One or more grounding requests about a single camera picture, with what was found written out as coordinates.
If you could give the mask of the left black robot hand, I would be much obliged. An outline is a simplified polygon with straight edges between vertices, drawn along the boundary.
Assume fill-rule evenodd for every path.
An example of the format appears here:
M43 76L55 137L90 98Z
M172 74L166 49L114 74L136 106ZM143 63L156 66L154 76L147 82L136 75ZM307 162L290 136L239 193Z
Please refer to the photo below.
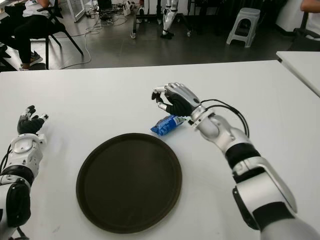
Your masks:
M22 134L37 134L43 127L45 121L48 120L47 114L34 115L36 108L34 105L28 106L20 115L17 123L17 133Z

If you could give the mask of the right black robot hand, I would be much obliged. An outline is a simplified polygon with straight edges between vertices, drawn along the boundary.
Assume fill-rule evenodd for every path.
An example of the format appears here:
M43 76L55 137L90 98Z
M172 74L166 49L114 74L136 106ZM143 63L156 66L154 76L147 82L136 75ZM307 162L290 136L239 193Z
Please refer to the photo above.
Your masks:
M156 87L151 95L157 106L178 117L189 117L201 105L199 98L182 83L168 83Z

